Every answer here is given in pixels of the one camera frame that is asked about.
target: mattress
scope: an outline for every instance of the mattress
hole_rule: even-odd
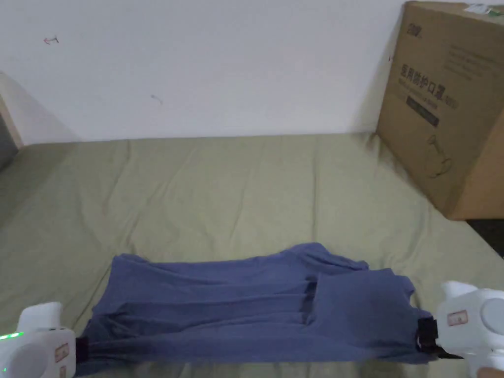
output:
[[[504,290],[504,261],[445,219],[371,134],[29,146],[0,174],[0,332],[21,310],[63,304],[80,333],[114,255],[197,262],[318,241],[408,276],[435,311],[446,280]],[[163,365],[102,377],[457,377],[463,361]]]

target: white robotic arm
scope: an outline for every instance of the white robotic arm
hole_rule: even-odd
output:
[[[436,344],[463,357],[475,378],[482,367],[504,370],[504,292],[450,281],[437,308]]]
[[[0,378],[72,378],[75,333],[61,327],[61,303],[23,310],[15,333],[0,336]]]

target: label sticker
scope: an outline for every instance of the label sticker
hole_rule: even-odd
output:
[[[459,326],[460,324],[465,324],[469,321],[467,317],[467,311],[457,311],[448,314],[448,325]]]
[[[466,12],[476,13],[478,15],[487,15],[492,8],[485,4],[471,4],[468,8],[464,9]]]
[[[56,363],[60,362],[70,353],[70,349],[68,347],[68,343],[61,345],[54,351],[54,360]]]

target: green bed sheet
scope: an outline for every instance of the green bed sheet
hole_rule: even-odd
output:
[[[504,261],[445,219],[371,134],[157,139],[29,146],[0,173],[0,332],[29,305],[60,301],[81,332],[111,259],[268,255],[318,241],[410,277],[435,311],[446,280],[504,290]],[[463,361],[146,363],[103,377],[463,377]]]

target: cardboard box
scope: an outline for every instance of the cardboard box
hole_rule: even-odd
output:
[[[450,219],[504,218],[504,7],[408,2],[377,133]]]

